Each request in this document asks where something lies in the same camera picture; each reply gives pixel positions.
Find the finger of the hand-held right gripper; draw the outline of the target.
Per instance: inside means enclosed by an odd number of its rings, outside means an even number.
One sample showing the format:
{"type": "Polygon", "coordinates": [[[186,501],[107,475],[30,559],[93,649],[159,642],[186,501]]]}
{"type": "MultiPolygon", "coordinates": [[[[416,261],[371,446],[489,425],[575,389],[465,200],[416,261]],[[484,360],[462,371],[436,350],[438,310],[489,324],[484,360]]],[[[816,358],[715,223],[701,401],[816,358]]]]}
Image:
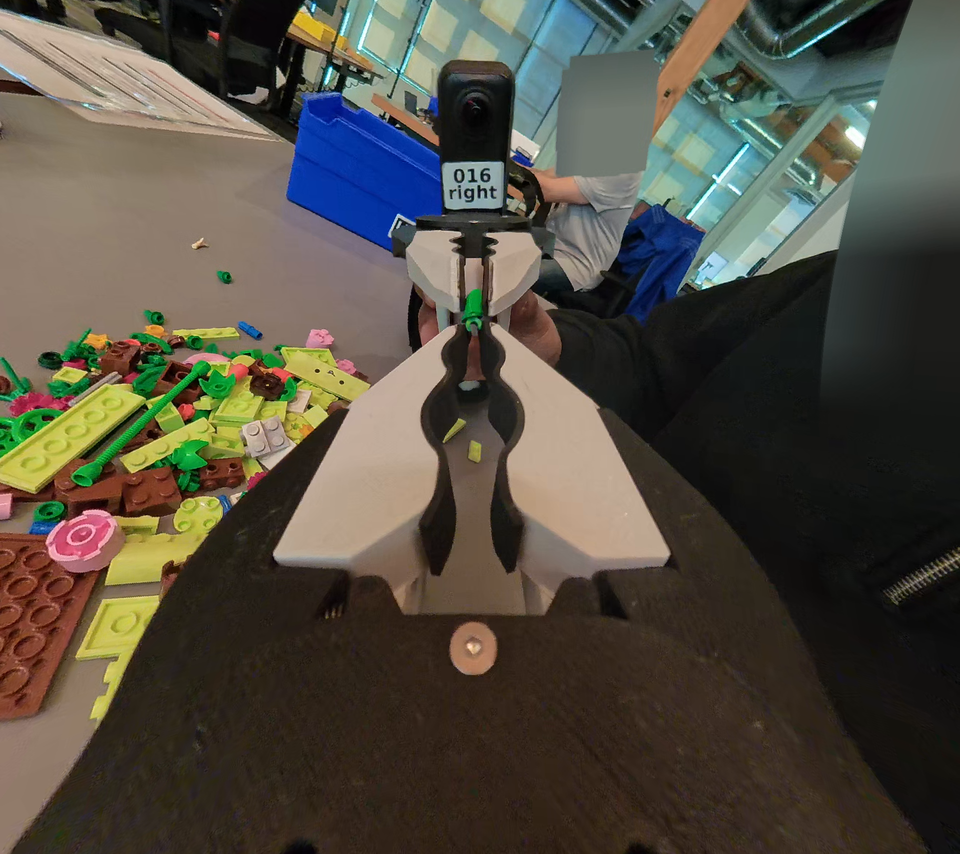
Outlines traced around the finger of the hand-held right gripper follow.
{"type": "Polygon", "coordinates": [[[412,283],[436,308],[463,310],[461,235],[414,235],[406,249],[412,283]]]}
{"type": "Polygon", "coordinates": [[[485,260],[487,316],[511,308],[539,278],[542,252],[531,235],[488,235],[485,260]]]}

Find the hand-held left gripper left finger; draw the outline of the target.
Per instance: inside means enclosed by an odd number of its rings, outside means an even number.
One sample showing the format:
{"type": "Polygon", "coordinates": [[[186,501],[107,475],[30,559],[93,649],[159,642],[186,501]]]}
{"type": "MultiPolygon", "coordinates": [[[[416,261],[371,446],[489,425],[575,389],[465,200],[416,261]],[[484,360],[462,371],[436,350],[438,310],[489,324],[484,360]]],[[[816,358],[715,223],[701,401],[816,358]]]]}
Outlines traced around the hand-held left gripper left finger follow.
{"type": "Polygon", "coordinates": [[[433,428],[423,411],[453,383],[462,330],[439,333],[343,413],[273,550],[278,565],[377,576],[401,608],[419,607],[456,526],[448,427],[433,428]]]}

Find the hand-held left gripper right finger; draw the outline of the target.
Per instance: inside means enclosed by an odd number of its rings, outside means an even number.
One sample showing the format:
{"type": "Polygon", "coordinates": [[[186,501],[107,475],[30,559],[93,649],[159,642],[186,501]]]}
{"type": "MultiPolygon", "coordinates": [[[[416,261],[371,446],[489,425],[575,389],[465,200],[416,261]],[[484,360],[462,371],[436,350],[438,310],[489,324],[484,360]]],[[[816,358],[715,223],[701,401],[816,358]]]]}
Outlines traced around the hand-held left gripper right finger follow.
{"type": "Polygon", "coordinates": [[[486,330],[487,415],[502,441],[490,530],[526,608],[599,572],[661,568],[670,549],[599,408],[503,329],[486,330]]]}

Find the pile of small toy bricks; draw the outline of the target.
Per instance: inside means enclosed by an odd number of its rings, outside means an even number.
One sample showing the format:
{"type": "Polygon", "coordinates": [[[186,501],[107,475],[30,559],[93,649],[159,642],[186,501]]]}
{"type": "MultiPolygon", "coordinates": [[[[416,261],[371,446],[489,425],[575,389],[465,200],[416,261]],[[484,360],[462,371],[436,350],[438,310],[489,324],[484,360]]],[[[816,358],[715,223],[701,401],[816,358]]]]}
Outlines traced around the pile of small toy bricks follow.
{"type": "MultiPolygon", "coordinates": [[[[90,335],[82,344],[70,344],[63,355],[48,355],[53,366],[66,362],[47,392],[66,399],[66,411],[110,384],[128,385],[146,403],[83,457],[64,466],[37,493],[2,484],[2,524],[21,523],[19,531],[2,529],[2,533],[39,536],[44,546],[57,524],[86,510],[114,515],[126,535],[126,545],[98,572],[95,588],[102,583],[148,590],[145,595],[102,600],[75,650],[79,661],[105,659],[108,663],[102,678],[105,689],[90,713],[94,722],[106,715],[147,625],[186,561],[226,513],[286,454],[331,413],[350,404],[284,369],[281,351],[306,346],[278,345],[273,353],[253,350],[243,356],[220,355],[210,344],[206,353],[175,358],[175,348],[198,348],[202,340],[176,336],[163,340],[162,332],[161,327],[147,328],[116,342],[90,335]],[[199,360],[211,364],[210,373],[150,419],[103,468],[99,480],[90,487],[71,481],[72,472],[102,452],[149,404],[189,375],[199,360]],[[226,377],[232,363],[248,366],[248,376],[239,383],[226,377]]],[[[350,360],[336,358],[329,349],[316,351],[326,362],[370,382],[350,360]]],[[[29,393],[27,382],[17,380],[12,369],[6,371],[9,377],[2,379],[2,402],[7,411],[3,417],[9,415],[10,401],[29,393]]]]}

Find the green toy stem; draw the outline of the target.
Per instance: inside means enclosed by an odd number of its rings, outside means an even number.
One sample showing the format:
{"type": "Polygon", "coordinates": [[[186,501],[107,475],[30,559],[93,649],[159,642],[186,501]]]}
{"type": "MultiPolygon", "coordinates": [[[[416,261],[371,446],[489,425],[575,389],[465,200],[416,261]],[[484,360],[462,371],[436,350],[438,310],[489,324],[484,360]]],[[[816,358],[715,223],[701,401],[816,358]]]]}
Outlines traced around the green toy stem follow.
{"type": "Polygon", "coordinates": [[[211,370],[211,364],[206,360],[195,362],[189,375],[184,377],[175,387],[164,395],[156,398],[154,403],[148,405],[148,409],[143,415],[132,422],[120,435],[118,435],[106,448],[102,450],[89,463],[78,467],[72,472],[71,481],[80,487],[90,487],[102,476],[104,467],[114,461],[114,458],[122,452],[123,448],[144,428],[147,427],[150,419],[154,418],[163,408],[174,404],[181,394],[188,390],[192,385],[205,378],[211,370]]]}

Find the person's right hand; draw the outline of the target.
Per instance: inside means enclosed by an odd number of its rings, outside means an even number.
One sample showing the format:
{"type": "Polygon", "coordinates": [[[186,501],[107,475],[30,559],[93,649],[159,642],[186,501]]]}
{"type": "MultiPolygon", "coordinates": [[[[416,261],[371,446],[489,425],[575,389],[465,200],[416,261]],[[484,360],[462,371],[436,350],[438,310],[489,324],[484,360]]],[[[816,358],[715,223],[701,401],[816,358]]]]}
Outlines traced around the person's right hand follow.
{"type": "MultiPolygon", "coordinates": [[[[436,306],[416,285],[413,293],[419,301],[415,326],[419,343],[424,345],[440,330],[436,306]]],[[[511,306],[509,332],[540,360],[551,367],[557,366],[562,351],[561,337],[553,317],[532,290],[511,306]]]]}

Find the lime face print tile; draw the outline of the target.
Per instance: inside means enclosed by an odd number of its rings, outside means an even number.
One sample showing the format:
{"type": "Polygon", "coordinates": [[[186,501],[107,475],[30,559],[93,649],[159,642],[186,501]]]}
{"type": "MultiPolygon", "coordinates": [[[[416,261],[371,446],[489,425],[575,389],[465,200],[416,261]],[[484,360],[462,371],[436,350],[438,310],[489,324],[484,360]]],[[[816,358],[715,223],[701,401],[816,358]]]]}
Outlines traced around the lime face print tile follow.
{"type": "Polygon", "coordinates": [[[336,363],[326,362],[316,350],[311,353],[306,348],[285,347],[281,353],[288,373],[342,401],[351,403],[371,387],[366,380],[342,370],[336,363]]]}

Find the blue plastic bin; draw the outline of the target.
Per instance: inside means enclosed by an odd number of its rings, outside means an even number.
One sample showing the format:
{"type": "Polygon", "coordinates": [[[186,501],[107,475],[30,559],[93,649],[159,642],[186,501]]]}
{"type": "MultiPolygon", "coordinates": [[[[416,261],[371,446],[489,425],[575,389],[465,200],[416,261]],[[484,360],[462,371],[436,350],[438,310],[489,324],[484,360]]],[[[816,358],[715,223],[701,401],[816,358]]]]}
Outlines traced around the blue plastic bin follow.
{"type": "Polygon", "coordinates": [[[287,200],[375,246],[442,214],[439,156],[340,93],[305,98],[294,151],[287,200]]]}

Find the blue jacket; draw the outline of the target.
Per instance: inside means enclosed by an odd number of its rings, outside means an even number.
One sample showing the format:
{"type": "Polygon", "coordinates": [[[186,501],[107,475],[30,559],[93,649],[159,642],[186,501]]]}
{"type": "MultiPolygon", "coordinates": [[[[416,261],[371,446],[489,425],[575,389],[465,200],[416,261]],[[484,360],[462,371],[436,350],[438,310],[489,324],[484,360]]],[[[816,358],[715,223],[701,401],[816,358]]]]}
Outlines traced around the blue jacket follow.
{"type": "Polygon", "coordinates": [[[626,280],[638,278],[624,313],[644,322],[655,308],[673,300],[704,236],[703,229],[662,204],[635,213],[614,262],[626,280]]]}

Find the yellow plastic bin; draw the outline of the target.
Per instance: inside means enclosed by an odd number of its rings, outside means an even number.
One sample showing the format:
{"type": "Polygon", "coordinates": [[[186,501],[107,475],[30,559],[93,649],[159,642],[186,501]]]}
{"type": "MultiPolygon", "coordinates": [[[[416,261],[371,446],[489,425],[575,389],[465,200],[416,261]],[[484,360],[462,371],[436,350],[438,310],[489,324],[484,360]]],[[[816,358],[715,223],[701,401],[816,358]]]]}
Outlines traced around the yellow plastic bin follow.
{"type": "Polygon", "coordinates": [[[328,24],[315,20],[305,10],[296,13],[286,39],[308,51],[329,53],[336,46],[343,55],[353,55],[354,51],[346,38],[328,24]]]}

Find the pink printed round tile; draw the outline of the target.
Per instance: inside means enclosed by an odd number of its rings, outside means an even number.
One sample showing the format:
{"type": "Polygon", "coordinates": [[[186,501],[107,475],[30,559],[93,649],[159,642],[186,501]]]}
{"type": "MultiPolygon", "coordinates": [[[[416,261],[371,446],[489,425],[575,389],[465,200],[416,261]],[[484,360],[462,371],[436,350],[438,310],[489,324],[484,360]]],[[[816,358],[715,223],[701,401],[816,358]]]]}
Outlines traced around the pink printed round tile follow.
{"type": "Polygon", "coordinates": [[[51,561],[70,573],[107,568],[125,545],[126,535],[117,519],[100,509],[60,522],[45,540],[51,561]]]}

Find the long wide lime plate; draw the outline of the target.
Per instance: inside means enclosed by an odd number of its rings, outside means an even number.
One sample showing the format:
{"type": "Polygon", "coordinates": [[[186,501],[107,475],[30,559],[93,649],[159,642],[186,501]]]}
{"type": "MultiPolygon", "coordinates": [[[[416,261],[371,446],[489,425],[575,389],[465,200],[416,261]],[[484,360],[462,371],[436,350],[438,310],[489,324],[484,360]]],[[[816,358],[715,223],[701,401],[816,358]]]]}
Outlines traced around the long wide lime plate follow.
{"type": "Polygon", "coordinates": [[[64,466],[83,457],[145,403],[126,384],[110,384],[94,391],[2,456],[2,484],[37,493],[64,466]]]}

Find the green toy wheel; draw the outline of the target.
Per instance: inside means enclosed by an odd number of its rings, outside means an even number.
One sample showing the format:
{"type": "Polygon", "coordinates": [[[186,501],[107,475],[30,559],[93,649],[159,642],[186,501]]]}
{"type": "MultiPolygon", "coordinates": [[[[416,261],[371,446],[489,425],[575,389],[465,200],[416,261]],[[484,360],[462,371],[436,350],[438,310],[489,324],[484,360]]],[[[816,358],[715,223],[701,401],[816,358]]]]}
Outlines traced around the green toy wheel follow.
{"type": "Polygon", "coordinates": [[[2,417],[1,456],[21,446],[63,414],[58,409],[39,407],[17,416],[2,417]]]}

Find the brown toy brick plate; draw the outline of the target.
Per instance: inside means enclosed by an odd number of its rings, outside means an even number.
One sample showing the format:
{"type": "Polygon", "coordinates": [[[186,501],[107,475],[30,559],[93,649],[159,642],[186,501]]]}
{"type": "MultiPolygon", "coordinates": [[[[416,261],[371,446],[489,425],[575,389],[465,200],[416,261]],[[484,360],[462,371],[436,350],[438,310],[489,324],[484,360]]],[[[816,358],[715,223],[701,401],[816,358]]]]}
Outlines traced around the brown toy brick plate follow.
{"type": "Polygon", "coordinates": [[[41,709],[99,576],[66,571],[39,536],[1,534],[3,721],[41,709]]]}

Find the laminated paper sheet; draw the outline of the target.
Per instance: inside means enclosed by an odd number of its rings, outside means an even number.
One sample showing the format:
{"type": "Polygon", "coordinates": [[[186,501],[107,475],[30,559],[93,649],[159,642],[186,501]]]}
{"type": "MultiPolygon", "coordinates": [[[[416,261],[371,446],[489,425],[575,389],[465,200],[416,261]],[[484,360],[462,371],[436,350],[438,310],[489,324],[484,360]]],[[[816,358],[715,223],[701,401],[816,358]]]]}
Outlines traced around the laminated paper sheet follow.
{"type": "Polygon", "coordinates": [[[97,123],[280,140],[141,50],[7,11],[1,13],[1,68],[33,92],[97,123]]]}

